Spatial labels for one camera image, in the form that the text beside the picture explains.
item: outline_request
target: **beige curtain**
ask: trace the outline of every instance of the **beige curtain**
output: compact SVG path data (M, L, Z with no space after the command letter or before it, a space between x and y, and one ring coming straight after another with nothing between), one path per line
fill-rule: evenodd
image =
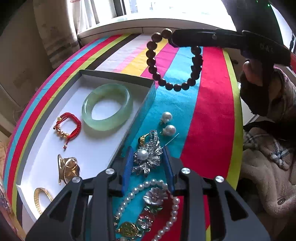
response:
M80 0L33 0L39 34L54 69L80 49L76 34L80 4Z

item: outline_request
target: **pearl earring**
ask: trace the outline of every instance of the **pearl earring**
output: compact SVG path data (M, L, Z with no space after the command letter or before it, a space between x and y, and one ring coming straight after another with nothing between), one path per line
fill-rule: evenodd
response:
M170 122L173 119L173 115L169 112L164 112L160 118L160 125L162 124L166 124L168 122Z
M176 127L174 127L173 125L167 125L165 128L163 128L160 134L171 137L176 134Z

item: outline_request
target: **red string bracelet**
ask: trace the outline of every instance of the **red string bracelet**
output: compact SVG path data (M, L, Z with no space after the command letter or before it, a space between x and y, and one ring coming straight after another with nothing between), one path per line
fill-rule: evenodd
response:
M66 120L68 118L72 119L77 125L76 129L74 131L72 131L71 134L61 131L61 128L59 126L64 120ZM54 126L54 130L57 130L57 133L60 135L60 137L63 137L65 139L67 139L66 144L64 145L64 149L66 149L69 140L74 138L75 136L77 136L79 134L79 132L81 130L81 121L78 120L78 118L75 115L73 115L73 114L71 114L69 112L66 112L66 113L62 114L60 117L57 118L57 123Z

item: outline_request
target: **window sill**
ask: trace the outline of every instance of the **window sill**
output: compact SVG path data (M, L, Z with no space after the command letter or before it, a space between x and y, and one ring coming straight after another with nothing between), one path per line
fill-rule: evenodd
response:
M191 16L181 13L178 15L172 15L154 12L150 14L133 13L116 17L106 22L99 23L94 27L79 33L78 37L79 39L83 39L89 36L114 30L145 27L208 29L222 28L236 31L233 21L229 15L223 17L206 14Z

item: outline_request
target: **metal screw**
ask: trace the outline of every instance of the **metal screw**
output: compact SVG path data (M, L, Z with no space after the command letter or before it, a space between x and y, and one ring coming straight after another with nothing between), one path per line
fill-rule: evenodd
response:
M189 173L191 172L191 170L190 170L189 168L187 168L187 167L183 167L183 168L181 169L181 172L182 172L183 174L189 174Z
M78 182L80 182L80 180L81 180L80 177L73 177L72 178L72 182L74 182L74 183L78 183Z
M108 168L105 171L105 173L107 173L108 175L112 175L114 172L115 172L115 170L113 168Z
M215 180L216 180L217 182L219 182L219 183L222 183L222 182L224 182L224 177L222 177L222 176L217 176L217 177L215 177Z

